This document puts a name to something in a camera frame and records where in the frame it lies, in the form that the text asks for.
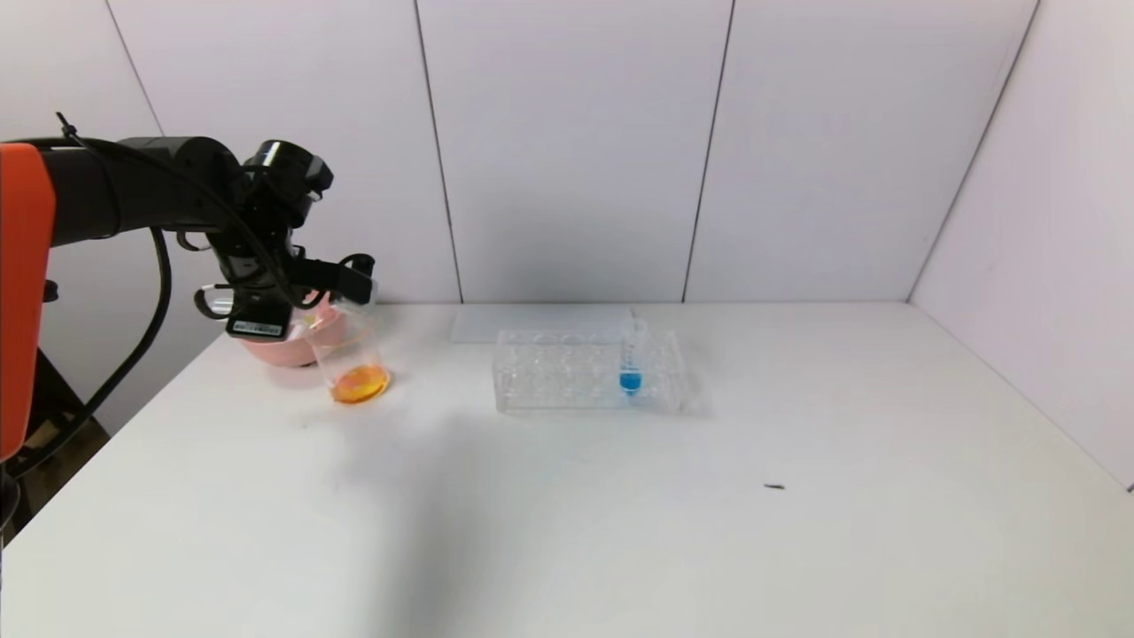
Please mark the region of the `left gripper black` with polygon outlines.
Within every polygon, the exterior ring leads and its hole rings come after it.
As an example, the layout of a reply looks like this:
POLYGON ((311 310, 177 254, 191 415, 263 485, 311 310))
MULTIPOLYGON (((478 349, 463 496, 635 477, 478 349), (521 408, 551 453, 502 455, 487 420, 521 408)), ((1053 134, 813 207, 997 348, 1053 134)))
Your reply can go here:
POLYGON ((291 303, 276 294, 234 291, 225 331, 232 338, 287 338, 291 303))

